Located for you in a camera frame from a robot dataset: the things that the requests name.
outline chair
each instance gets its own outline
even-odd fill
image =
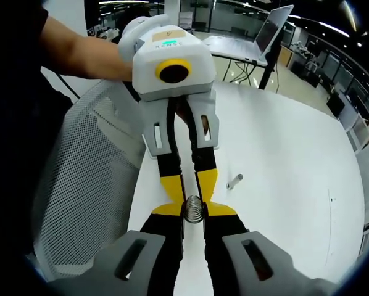
[[[126,233],[145,146],[138,104],[102,81],[65,116],[33,207],[34,249],[48,281],[84,273]]]

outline metal cylinder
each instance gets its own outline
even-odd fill
[[[227,189],[232,190],[243,178],[244,175],[238,174],[231,182],[227,183]]]
[[[202,202],[198,196],[192,195],[187,199],[184,218],[187,222],[192,224],[200,223],[202,219],[204,219]]]

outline window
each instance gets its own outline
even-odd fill
[[[341,64],[336,76],[334,77],[334,83],[339,83],[346,91],[352,79],[353,75],[345,68],[344,64]]]
[[[329,54],[325,65],[323,66],[323,71],[325,72],[326,76],[331,80],[334,78],[335,73],[337,72],[339,65],[339,61],[335,58],[332,54]]]

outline white desk surface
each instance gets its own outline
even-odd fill
[[[254,44],[239,38],[209,36],[203,43],[209,47],[212,55],[226,57],[228,59],[240,60],[243,62],[256,62],[258,66],[267,66],[265,58],[260,59],[253,49]]]
[[[288,252],[306,276],[338,282],[357,258],[364,222],[359,167],[342,125],[279,94],[222,82],[214,88],[220,147],[212,200],[235,209],[246,228]],[[187,126],[178,117],[175,132],[186,195],[198,195]],[[227,191],[238,173],[244,179]],[[146,152],[128,230],[139,231],[169,201]],[[202,223],[184,223],[175,295],[213,295]]]

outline person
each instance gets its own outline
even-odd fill
[[[117,45],[83,37],[50,17],[37,0],[14,1],[0,31],[0,233],[26,254],[33,250],[31,209],[46,159],[71,100],[41,73],[131,81],[131,63]]]

